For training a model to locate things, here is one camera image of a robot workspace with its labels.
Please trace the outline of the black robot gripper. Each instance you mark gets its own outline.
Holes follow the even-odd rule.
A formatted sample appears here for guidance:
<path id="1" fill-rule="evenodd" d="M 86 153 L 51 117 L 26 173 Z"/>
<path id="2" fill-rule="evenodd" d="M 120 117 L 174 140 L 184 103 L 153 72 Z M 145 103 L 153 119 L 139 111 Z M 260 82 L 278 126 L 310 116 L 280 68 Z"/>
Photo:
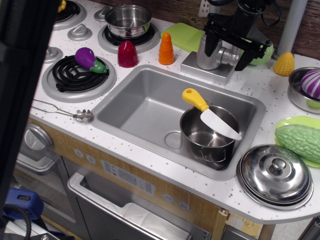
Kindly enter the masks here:
<path id="1" fill-rule="evenodd" d="M 221 40 L 242 49 L 235 71 L 243 71 L 253 59 L 262 58 L 272 43 L 258 30 L 256 17 L 248 13 L 234 15 L 210 13 L 207 15 L 204 31 L 206 35 L 204 52 L 207 57 L 213 54 Z"/>

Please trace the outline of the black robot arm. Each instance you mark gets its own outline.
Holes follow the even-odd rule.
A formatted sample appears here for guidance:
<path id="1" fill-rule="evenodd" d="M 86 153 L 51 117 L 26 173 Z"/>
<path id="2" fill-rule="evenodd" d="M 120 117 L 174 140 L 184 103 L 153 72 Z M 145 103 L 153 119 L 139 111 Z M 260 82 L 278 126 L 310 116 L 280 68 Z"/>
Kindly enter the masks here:
<path id="1" fill-rule="evenodd" d="M 278 19 L 267 23 L 264 18 L 266 6 L 273 6 Z M 268 27 L 275 26 L 282 16 L 282 11 L 275 0 L 238 0 L 237 9 L 233 15 L 209 13 L 204 27 L 206 34 L 204 52 L 210 57 L 220 40 L 243 50 L 235 70 L 244 70 L 254 59 L 263 58 L 268 47 L 272 45 L 256 26 L 257 17 L 261 17 Z"/>

